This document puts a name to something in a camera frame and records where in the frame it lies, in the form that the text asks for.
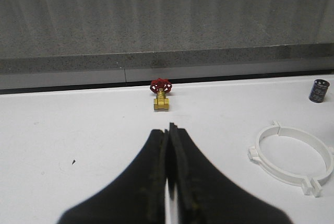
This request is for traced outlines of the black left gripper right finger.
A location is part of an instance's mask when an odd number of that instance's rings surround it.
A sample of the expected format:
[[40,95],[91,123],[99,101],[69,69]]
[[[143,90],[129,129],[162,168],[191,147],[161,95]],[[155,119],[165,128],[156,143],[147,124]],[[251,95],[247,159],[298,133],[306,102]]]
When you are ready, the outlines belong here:
[[291,223],[282,210],[221,173],[187,131],[170,124],[166,174],[176,223]]

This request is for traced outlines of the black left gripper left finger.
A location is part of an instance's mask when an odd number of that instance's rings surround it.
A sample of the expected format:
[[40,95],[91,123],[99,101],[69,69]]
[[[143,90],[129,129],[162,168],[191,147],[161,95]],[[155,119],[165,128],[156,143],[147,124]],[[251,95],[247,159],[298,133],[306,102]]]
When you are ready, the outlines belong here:
[[167,145],[167,132],[152,130],[131,164],[59,223],[164,223]]

